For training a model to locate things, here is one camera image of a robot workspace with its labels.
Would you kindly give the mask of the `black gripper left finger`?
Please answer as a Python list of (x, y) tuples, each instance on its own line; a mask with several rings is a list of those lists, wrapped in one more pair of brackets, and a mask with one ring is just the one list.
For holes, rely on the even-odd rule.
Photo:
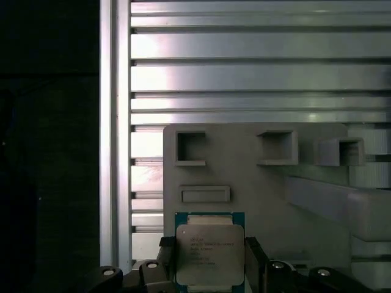
[(176, 237), (162, 237), (155, 259), (139, 262), (137, 269), (123, 273), (116, 267), (99, 268), (100, 292), (176, 292), (174, 267)]

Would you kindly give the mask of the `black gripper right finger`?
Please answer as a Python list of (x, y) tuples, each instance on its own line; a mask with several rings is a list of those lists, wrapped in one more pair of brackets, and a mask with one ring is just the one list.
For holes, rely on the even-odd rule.
[(360, 293), (364, 285), (330, 267), (314, 267), (304, 273), (286, 261), (269, 259), (255, 237), (245, 238), (245, 276), (252, 292)]

